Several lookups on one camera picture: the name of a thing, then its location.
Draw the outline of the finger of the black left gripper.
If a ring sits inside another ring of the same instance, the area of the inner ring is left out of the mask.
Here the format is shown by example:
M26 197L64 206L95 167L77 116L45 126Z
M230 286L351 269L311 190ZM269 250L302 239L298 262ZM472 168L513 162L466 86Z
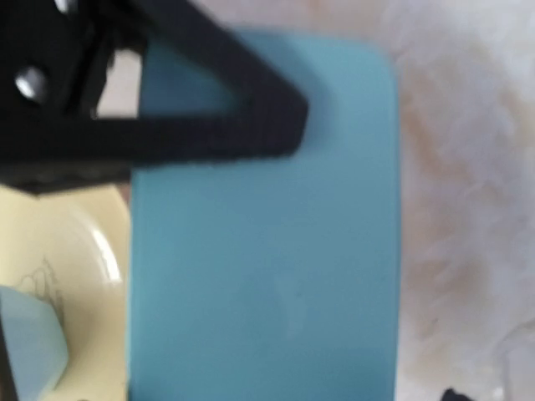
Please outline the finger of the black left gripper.
M94 114L115 51L150 36L237 96L223 114ZM308 116L302 92L189 1L4 1L1 182L31 195L126 181L137 166L293 153Z

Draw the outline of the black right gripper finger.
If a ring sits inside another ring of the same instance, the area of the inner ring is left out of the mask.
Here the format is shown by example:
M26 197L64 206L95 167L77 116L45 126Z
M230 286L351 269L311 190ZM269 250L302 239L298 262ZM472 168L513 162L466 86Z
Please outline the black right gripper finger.
M463 393L458 393L453 388L448 388L442 394L441 401L468 401L468 397Z

